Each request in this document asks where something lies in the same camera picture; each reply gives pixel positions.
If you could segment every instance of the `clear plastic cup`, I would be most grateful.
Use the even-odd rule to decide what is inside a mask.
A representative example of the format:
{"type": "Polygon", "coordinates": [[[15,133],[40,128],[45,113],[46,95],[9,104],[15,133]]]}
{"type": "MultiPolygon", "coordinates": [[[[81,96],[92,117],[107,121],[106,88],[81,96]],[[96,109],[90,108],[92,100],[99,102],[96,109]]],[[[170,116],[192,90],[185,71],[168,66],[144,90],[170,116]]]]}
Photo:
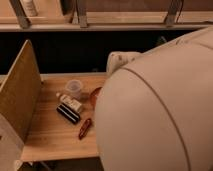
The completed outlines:
{"type": "Polygon", "coordinates": [[[67,82],[65,89],[69,92],[69,94],[77,99],[81,99],[83,84],[80,80],[70,80],[67,82]]]}

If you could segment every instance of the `small bottle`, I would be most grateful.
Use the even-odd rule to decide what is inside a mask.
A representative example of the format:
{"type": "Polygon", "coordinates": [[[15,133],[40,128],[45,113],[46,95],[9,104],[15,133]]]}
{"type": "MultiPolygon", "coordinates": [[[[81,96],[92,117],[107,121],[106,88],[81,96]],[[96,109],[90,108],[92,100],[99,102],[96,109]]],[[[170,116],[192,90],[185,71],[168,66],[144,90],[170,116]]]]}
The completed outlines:
{"type": "Polygon", "coordinates": [[[71,99],[70,96],[66,94],[56,93],[56,97],[77,113],[80,113],[83,110],[82,103],[75,99],[71,99]]]}
{"type": "Polygon", "coordinates": [[[29,17],[34,17],[38,15],[33,0],[23,0],[23,4],[26,10],[26,13],[29,17]]]}

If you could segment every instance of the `white robot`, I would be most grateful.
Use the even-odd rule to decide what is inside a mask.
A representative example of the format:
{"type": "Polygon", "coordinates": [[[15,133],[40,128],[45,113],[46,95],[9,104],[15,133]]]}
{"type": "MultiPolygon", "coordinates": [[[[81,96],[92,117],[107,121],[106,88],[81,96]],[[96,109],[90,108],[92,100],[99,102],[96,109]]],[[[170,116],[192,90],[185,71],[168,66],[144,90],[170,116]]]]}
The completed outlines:
{"type": "Polygon", "coordinates": [[[114,72],[95,123],[106,171],[213,171],[213,27],[114,72]]]}

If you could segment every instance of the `white container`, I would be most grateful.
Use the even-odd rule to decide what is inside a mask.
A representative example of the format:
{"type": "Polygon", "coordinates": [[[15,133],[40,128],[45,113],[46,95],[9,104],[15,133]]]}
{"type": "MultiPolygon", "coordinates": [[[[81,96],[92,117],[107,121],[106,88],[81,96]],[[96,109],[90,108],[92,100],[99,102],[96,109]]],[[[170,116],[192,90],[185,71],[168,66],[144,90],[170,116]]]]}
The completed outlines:
{"type": "Polygon", "coordinates": [[[82,94],[83,84],[80,80],[70,80],[65,86],[65,89],[70,93],[70,95],[80,100],[82,94]]]}
{"type": "Polygon", "coordinates": [[[56,97],[60,100],[60,102],[65,103],[75,112],[80,113],[83,110],[83,105],[79,101],[75,99],[71,99],[70,96],[66,94],[56,93],[56,97]]]}
{"type": "Polygon", "coordinates": [[[37,16],[37,10],[33,0],[23,0],[24,9],[26,10],[27,16],[34,17],[37,16]]]}

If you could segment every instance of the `red object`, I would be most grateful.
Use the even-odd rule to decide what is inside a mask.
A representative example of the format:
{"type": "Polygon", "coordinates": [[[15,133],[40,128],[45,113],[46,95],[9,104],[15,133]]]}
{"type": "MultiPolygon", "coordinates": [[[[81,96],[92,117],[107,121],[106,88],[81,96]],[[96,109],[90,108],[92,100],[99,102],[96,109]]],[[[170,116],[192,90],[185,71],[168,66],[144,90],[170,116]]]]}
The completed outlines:
{"type": "Polygon", "coordinates": [[[88,118],[82,125],[78,138],[79,140],[81,140],[82,138],[84,138],[89,130],[89,128],[92,126],[92,119],[88,118]]]}

